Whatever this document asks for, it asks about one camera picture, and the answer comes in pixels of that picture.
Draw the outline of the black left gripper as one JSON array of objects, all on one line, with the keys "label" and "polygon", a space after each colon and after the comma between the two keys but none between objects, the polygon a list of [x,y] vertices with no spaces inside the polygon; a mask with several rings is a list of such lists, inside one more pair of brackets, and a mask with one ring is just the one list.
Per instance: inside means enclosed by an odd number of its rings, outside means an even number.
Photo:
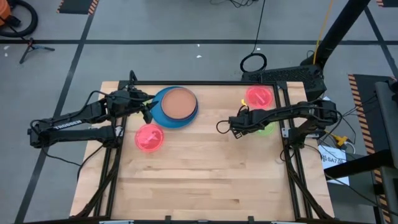
[{"label": "black left gripper", "polygon": [[152,100],[155,95],[145,94],[140,90],[127,91],[124,90],[124,97],[127,98],[127,105],[124,107],[124,112],[139,112],[144,111],[145,107],[151,110],[155,106],[155,102],[145,102]]}]

